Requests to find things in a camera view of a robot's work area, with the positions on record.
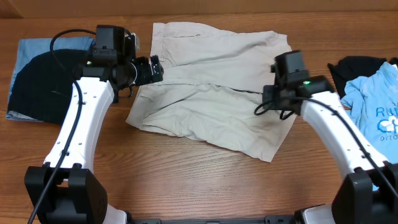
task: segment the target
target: blue t-shirt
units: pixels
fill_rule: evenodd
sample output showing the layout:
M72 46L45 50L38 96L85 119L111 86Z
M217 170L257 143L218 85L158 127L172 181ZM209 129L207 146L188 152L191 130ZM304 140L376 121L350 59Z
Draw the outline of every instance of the blue t-shirt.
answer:
M398 70L387 62L371 77L349 81L341 103L366 139L398 163Z

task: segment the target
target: fabric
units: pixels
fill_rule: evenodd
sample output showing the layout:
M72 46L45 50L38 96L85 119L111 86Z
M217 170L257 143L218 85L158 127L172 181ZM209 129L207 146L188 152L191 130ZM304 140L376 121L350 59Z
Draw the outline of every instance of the fabric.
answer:
M398 70L384 62L371 77L347 82L341 102L366 139L388 160L398 162Z
M354 80L360 76L370 77L374 75L386 60L385 58L367 56L348 56L341 59L338 65L329 63L328 68L340 98L346 95L345 87L347 81Z
M86 53L85 50L55 51L67 71L72 71ZM51 53L47 52L34 57L18 73L7 110L39 121L62 124L71 95L72 79L55 63Z
M290 51L273 31L236 34L204 24L154 24L151 55L164 80L140 87L126 122L145 131L207 141L270 162L294 116L255 116L274 83L274 57Z
M60 37L54 42L54 50L58 49L74 49L74 50L88 50L93 44L94 39L91 37ZM18 44L17 62L12 73L10 90L8 97L10 99L12 88L17 78L18 73L36 56L50 51L50 38L45 39L22 39ZM36 119L20 114L17 111L8 111L7 119L14 120L32 120Z

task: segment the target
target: wooden tabletop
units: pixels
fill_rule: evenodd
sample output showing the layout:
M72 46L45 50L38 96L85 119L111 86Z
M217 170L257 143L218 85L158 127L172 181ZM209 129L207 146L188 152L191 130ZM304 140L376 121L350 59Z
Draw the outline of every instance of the wooden tabletop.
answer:
M41 166L60 130L54 124L5 119L19 39L112 24L137 33L140 55L149 56L152 24L175 21L234 32L287 34L290 46L303 51L311 74L328 78L327 63L347 55L398 56L397 12L0 20L0 223L26 223L32 204L24 174L28 166ZM296 119L274 160L267 163L206 142L140 131L125 123L132 103L121 98L110 107L96 147L95 176L108 191L110 204L134 218L291 214L332 202L340 187L334 160L302 118Z

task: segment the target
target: blue cloth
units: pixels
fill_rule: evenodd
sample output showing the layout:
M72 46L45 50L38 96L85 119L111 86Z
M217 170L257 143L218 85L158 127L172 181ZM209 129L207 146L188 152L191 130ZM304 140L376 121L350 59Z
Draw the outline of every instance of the blue cloth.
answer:
M54 50L72 49L72 50L88 50L93 44L94 39L91 37L60 37L54 42ZM27 65L34 57L50 51L51 38L40 39L22 39L18 44L17 62L12 73L10 90L8 98L12 93L17 74ZM13 112L6 115L7 119L17 120L34 120Z
M366 139L398 163L398 70L387 62L371 77L348 81L341 103Z

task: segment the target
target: beige cloth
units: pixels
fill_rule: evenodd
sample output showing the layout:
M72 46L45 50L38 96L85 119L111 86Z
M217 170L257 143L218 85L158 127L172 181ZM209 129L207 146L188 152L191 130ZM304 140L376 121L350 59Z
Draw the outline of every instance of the beige cloth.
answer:
M154 24L151 55L164 80L142 86L126 122L145 131L207 141L270 162L295 116L255 116L274 57L290 51L286 35L218 30L190 22Z

